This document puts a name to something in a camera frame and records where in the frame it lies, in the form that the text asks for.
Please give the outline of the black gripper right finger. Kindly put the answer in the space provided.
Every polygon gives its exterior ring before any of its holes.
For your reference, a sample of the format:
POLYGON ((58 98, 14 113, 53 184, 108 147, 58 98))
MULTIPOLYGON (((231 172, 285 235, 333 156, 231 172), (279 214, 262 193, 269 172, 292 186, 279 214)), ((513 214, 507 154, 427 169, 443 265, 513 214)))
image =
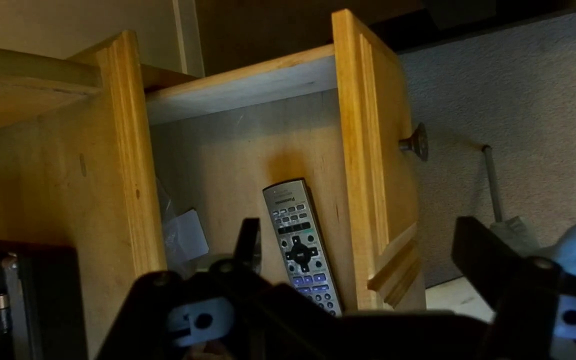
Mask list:
POLYGON ((454 225, 451 261, 495 311, 551 311, 555 308, 555 261, 516 245, 517 234, 506 235, 473 215, 459 215, 454 225))

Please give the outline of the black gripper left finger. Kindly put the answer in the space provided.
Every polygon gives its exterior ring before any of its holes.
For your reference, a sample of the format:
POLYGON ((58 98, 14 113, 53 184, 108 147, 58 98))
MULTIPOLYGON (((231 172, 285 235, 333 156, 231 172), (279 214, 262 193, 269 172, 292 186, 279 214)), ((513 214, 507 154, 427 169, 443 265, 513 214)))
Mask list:
POLYGON ((255 268, 262 257, 260 245, 260 219, 243 218, 240 225, 240 234, 233 248, 233 257, 247 268, 255 268))

